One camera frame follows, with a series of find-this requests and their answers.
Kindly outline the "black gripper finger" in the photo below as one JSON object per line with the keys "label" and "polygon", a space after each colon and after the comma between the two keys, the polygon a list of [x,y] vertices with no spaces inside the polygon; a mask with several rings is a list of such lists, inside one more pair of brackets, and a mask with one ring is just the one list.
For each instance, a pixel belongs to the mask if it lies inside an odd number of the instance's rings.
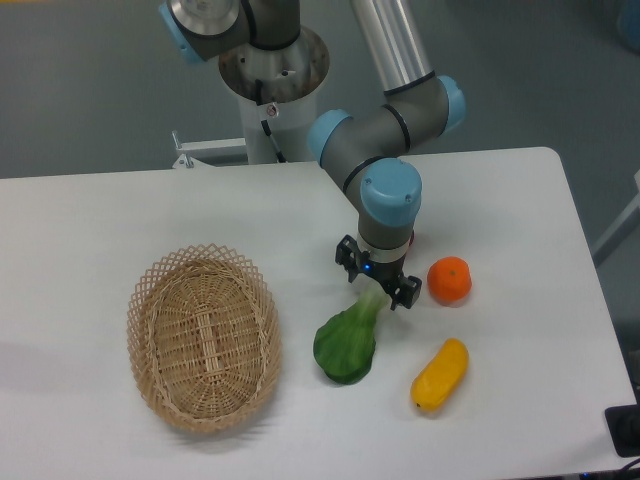
{"label": "black gripper finger", "polygon": [[384,290],[391,299],[390,309],[394,311],[398,306],[411,309],[420,296],[421,288],[422,281],[415,276],[401,274],[387,282]]}
{"label": "black gripper finger", "polygon": [[350,235],[345,235],[336,246],[335,263],[345,270],[349,283],[353,283],[360,274],[369,275],[369,260],[370,252],[361,250]]}

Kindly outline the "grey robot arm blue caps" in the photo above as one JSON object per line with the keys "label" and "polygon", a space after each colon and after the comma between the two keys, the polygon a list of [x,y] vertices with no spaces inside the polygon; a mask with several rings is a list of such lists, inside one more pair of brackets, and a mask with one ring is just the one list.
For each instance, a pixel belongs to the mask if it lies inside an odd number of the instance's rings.
{"label": "grey robot arm blue caps", "polygon": [[378,282],[393,306],[410,308],[421,282],[403,264],[422,182],[403,156],[456,128],[466,101],[452,78],[432,68],[407,2],[351,7],[385,97],[360,119],[341,109],[318,112],[330,56],[301,23],[298,2],[165,1],[159,13],[186,61],[217,61],[238,101],[248,161],[317,162],[358,214],[358,233],[338,243],[337,264],[350,278]]}

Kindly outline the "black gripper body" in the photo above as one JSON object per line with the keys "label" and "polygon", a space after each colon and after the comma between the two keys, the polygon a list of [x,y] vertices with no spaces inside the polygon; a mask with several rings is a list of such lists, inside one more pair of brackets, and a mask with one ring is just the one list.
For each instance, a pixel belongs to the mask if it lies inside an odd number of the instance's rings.
{"label": "black gripper body", "polygon": [[375,280],[384,290],[398,290],[405,283],[405,258],[403,254],[393,260],[380,259],[374,252],[362,250],[356,255],[356,274]]}

